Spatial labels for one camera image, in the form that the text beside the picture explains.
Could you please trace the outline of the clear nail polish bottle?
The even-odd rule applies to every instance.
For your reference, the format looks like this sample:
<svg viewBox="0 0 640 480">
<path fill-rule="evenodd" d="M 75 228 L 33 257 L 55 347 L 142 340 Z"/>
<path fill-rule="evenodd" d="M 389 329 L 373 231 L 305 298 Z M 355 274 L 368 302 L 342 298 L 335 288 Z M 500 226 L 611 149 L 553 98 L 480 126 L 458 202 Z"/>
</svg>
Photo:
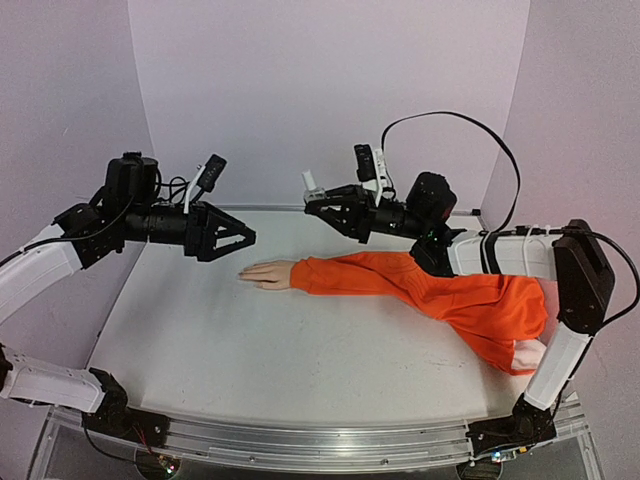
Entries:
<svg viewBox="0 0 640 480">
<path fill-rule="evenodd" d="M 301 176 L 305 187 L 303 193 L 303 200 L 305 203 L 322 200 L 326 197 L 325 190 L 317 185 L 310 170 L 304 171 Z"/>
</svg>

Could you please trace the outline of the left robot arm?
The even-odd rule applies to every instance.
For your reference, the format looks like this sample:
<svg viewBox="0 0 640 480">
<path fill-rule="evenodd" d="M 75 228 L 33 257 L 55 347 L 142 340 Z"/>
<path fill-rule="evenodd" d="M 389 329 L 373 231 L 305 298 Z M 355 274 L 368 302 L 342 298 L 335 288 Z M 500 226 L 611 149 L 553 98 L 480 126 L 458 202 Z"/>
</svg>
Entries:
<svg viewBox="0 0 640 480">
<path fill-rule="evenodd" d="M 109 162 L 104 185 L 87 203 L 54 218 L 38 236 L 1 261 L 1 318 L 55 283 L 87 270 L 129 242 L 177 245 L 187 257 L 208 263 L 255 244 L 242 221 L 202 201 L 226 166 L 214 155 L 187 185 L 180 203 L 163 200 L 157 160 L 126 152 Z M 1 396 L 94 414 L 116 437 L 131 433 L 127 394 L 97 369 L 75 370 L 1 348 Z"/>
</svg>

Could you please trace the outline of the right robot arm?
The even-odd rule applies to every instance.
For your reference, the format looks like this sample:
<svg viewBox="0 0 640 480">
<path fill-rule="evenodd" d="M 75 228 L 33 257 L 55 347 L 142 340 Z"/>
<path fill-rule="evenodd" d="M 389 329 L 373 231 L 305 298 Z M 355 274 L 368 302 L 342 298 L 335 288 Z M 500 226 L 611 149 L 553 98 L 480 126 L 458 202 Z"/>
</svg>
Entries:
<svg viewBox="0 0 640 480">
<path fill-rule="evenodd" d="M 556 282 L 560 324 L 523 394 L 539 410 L 551 406 L 604 327 L 615 283 L 586 222 L 573 220 L 560 229 L 452 229 L 447 221 L 456 196 L 439 174 L 421 173 L 403 202 L 384 198 L 381 179 L 324 190 L 310 172 L 302 178 L 307 214 L 361 243 L 373 232 L 409 238 L 414 261 L 432 276 L 502 274 Z"/>
</svg>

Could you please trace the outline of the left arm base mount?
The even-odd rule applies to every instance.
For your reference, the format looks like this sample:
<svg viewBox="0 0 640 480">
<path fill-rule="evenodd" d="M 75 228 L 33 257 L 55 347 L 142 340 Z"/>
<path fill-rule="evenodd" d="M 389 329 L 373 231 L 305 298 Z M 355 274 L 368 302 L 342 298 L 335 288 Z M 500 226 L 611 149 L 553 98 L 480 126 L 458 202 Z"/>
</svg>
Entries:
<svg viewBox="0 0 640 480">
<path fill-rule="evenodd" d="M 125 389 L 113 375 L 90 368 L 103 394 L 97 408 L 82 413 L 82 426 L 92 432 L 127 441 L 138 441 L 151 451 L 165 446 L 170 420 L 166 415 L 140 410 L 129 405 Z"/>
</svg>

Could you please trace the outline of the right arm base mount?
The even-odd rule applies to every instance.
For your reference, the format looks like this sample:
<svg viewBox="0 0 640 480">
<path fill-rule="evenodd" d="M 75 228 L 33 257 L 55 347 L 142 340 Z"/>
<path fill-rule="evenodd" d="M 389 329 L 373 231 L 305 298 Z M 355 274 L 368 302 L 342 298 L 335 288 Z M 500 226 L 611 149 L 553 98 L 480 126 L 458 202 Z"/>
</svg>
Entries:
<svg viewBox="0 0 640 480">
<path fill-rule="evenodd" d="M 471 441 L 473 457 L 479 459 L 496 452 L 531 448 L 553 440 L 558 400 L 556 398 L 549 408 L 542 410 L 521 394 L 510 415 L 470 423 L 466 438 Z"/>
</svg>

